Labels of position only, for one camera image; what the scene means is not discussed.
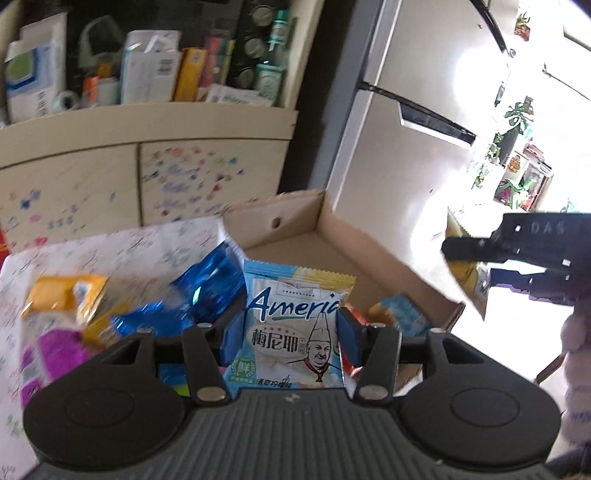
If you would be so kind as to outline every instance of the floral tablecloth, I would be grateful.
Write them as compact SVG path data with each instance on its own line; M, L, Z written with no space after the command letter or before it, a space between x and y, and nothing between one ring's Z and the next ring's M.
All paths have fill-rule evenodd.
M163 299L168 283L199 262L225 233L217 217L168 223L35 248L7 258L0 273L0 480L19 480L37 464L22 429L19 395L22 345L45 325L20 318L41 274L110 276L103 302L132 307Z

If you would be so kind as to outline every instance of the shelf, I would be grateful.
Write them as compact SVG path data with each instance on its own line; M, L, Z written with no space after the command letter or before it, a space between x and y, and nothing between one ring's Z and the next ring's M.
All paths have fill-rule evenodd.
M111 145L193 138L290 140L297 112L218 103L114 105L35 118L0 129L0 168Z

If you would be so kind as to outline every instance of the green bottle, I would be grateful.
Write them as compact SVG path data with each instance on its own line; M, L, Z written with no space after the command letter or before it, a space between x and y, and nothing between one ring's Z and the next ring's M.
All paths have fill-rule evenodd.
M279 97L281 81L285 74L287 64L285 41L287 39L288 29L289 12L287 10L279 10L271 30L269 50L263 56L259 65L256 66L256 72L258 73L256 89L260 96L273 101L273 104L275 104Z

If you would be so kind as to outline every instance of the silver refrigerator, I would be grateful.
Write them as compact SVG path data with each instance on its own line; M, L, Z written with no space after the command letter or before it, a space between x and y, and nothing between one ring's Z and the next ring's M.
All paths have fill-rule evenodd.
M447 205L470 159L492 140L505 39L516 16L517 0L350 4L325 98L319 92L332 57L329 43L316 48L315 40L283 190L328 185L339 217L414 264L445 230ZM329 25L336 22L330 17ZM320 41L334 41L322 37L324 20Z

